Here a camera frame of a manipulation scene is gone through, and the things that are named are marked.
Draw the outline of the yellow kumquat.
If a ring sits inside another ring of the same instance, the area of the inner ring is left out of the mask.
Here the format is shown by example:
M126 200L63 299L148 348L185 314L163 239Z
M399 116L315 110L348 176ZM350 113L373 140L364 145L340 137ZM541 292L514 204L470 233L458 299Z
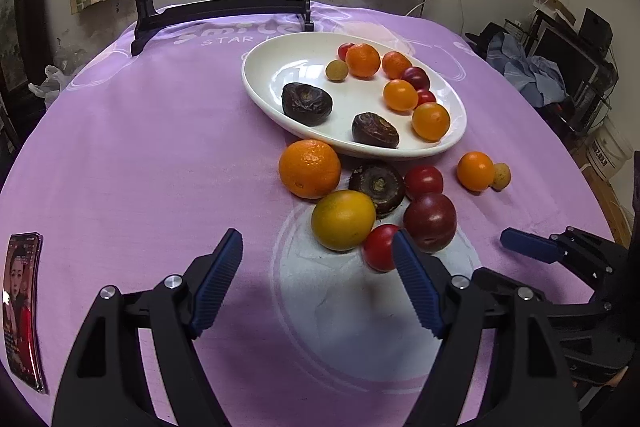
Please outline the yellow kumquat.
M491 188L496 192L504 190L512 180L510 167L505 162L498 162L494 165L494 181Z

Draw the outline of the small orange mandarin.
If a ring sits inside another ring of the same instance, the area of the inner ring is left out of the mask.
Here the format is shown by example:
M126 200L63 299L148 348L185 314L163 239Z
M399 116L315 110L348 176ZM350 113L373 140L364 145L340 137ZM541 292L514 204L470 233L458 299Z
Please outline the small orange mandarin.
M456 175L459 183L468 191L482 193L494 182L495 166L488 155L473 150L460 158Z

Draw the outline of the dark red plum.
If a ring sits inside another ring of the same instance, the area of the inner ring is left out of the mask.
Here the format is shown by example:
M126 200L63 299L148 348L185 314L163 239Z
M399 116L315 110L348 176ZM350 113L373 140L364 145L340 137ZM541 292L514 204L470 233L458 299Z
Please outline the dark red plum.
M456 207L444 194L424 194L410 202L402 224L421 251L434 254L454 239Z

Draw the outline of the dark passion fruit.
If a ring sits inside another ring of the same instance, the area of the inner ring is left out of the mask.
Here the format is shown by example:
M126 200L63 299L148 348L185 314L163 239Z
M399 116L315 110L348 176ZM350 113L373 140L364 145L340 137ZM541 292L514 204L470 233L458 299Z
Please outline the dark passion fruit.
M400 136L397 129L378 114L357 114L352 120L352 139L372 146L396 148Z
M384 161L367 161L352 170L348 188L366 194L375 207L376 215L390 215L404 201L404 178L392 165Z
M283 86L282 109L285 116L314 127L322 124L332 113L333 98L311 84L290 82Z

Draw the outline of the orange fruit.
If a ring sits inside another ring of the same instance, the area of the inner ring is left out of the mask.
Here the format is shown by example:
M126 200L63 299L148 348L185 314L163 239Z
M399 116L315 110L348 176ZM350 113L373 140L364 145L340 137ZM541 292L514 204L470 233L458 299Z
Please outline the orange fruit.
M412 129L427 142L438 142L448 132L450 115L437 103L423 103L412 113Z

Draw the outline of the yellow-orange citrus fruit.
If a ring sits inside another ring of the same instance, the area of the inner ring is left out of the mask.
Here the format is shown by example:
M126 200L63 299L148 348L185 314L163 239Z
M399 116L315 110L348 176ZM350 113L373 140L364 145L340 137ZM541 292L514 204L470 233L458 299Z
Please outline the yellow-orange citrus fruit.
M314 206L311 230L320 245L344 253L366 239L375 220L375 205L368 195L341 190L326 195Z

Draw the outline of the large orange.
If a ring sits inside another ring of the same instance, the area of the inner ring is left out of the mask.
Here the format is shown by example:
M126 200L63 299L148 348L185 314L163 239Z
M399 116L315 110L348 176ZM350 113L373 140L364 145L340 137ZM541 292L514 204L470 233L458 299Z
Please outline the large orange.
M340 183L340 158L329 144L318 140L299 140L282 153L278 164L282 184L302 199L320 199Z

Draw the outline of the small red cherry tomato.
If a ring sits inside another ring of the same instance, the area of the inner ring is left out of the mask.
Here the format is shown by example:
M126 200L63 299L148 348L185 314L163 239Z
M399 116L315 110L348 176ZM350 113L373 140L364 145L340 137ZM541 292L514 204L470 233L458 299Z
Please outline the small red cherry tomato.
M345 62L348 51L355 45L353 42L342 43L337 49L338 58Z

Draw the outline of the photo card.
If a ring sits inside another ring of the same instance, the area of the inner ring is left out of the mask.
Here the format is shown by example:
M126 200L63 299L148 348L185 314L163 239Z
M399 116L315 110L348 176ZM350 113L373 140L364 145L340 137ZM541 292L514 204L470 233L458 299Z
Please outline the photo card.
M9 370L35 392L46 393L36 333L41 247L37 232L10 237L2 277L2 322Z

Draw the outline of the white bucket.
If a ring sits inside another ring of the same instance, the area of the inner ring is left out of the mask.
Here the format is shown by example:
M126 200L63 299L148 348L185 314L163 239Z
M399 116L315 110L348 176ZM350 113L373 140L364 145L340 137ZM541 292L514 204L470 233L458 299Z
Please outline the white bucket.
M612 120L605 117L587 140L586 156L598 176L610 181L632 158L634 150L625 135L621 134Z

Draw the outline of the blue clothes pile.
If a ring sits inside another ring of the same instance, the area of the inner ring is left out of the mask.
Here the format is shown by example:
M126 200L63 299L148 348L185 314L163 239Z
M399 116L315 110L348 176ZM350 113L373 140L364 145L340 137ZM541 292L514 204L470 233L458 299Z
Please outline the blue clothes pile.
M565 82L555 62L528 56L509 31L489 23L479 35L466 34L473 51L506 78L535 108L561 103L567 98Z

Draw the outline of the black monitor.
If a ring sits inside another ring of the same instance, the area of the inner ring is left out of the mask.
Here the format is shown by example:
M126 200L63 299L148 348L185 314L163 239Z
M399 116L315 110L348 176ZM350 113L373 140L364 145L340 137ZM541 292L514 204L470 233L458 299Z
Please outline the black monitor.
M568 122L576 131L591 128L602 110L610 108L617 69L567 23L536 9L525 51L528 56L540 56L558 66L574 107Z

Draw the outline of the purple tablecloth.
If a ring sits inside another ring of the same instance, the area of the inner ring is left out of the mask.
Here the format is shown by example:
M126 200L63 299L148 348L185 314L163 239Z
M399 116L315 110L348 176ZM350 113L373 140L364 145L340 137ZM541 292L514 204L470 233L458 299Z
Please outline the purple tablecloth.
M314 22L382 42L431 65L469 124L439 156L446 194L478 262L582 303L590 289L559 265L504 251L513 227L550 235L610 230L584 176L524 98L463 39L429 20L315 4ZM1 235L37 232L37 336L47 392L25 388L50 419L70 348L98 291L144 291L239 230L244 256L214 326L195 343L235 426L399 426L436 343L393 273L358 254L324 253L307 273L293 242L310 208L286 191L278 160L291 135L250 101L241 64L257 43L296 31L283 16L179 25L138 56L124 31L44 115L1 192ZM473 193L456 168L469 152L510 167L511 183Z

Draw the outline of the white oval plate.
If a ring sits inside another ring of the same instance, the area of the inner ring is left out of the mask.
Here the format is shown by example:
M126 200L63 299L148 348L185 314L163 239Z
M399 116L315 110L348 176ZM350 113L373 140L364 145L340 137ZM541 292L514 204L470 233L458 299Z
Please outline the white oval plate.
M298 32L259 43L244 57L242 80L250 99L272 121L300 139L316 139L330 144L337 152L361 158L413 160L439 155L457 145L468 127L468 115L454 87L431 65L411 57L431 80L431 88L440 105L450 116L447 133L437 142L427 142L414 132L411 117L397 113L383 101L387 82L384 72L370 79L348 76L341 82L326 78L326 65L337 58L337 48L344 42L360 43L361 38L338 32ZM291 82L310 84L329 93L333 107L325 121L307 126L288 117L282 109L283 87ZM352 121L361 113L371 112L385 118L399 133L394 148L362 144L352 139Z

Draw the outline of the white plastic bag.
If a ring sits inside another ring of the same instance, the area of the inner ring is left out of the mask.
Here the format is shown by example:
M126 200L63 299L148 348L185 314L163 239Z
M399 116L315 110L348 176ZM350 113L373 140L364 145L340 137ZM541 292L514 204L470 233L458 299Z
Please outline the white plastic bag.
M49 109L72 80L73 77L65 75L61 69L54 65L47 65L44 68L43 82L40 84L30 82L28 90L37 98L41 98L44 107Z

